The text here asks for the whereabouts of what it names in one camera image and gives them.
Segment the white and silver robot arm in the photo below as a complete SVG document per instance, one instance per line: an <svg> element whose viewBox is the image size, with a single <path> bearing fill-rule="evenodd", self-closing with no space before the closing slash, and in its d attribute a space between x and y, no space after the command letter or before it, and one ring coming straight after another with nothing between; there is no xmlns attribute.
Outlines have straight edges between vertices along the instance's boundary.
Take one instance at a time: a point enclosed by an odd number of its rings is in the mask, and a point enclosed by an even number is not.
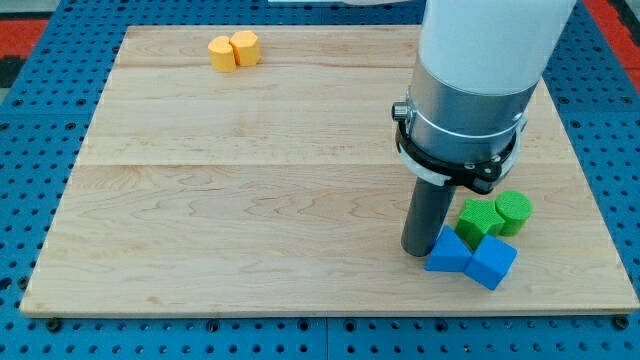
<svg viewBox="0 0 640 360"><path fill-rule="evenodd" d="M524 111L574 0L430 0L406 99L402 161L435 186L488 194L513 167Z"/></svg>

